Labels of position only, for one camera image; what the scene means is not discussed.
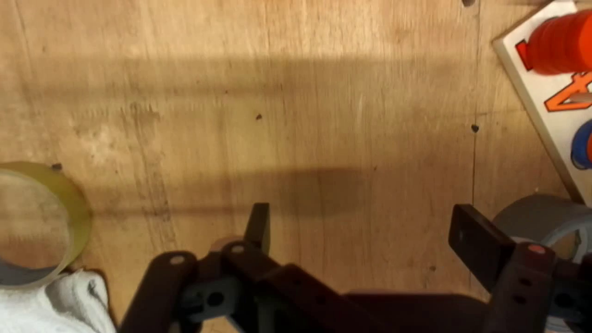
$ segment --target orange object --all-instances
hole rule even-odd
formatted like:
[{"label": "orange object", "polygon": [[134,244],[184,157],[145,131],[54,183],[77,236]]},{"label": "orange object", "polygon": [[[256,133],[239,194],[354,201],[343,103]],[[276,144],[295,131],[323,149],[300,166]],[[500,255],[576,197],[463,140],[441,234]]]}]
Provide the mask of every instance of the orange object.
[{"label": "orange object", "polygon": [[592,70],[592,9],[543,22],[528,49],[541,74]]}]

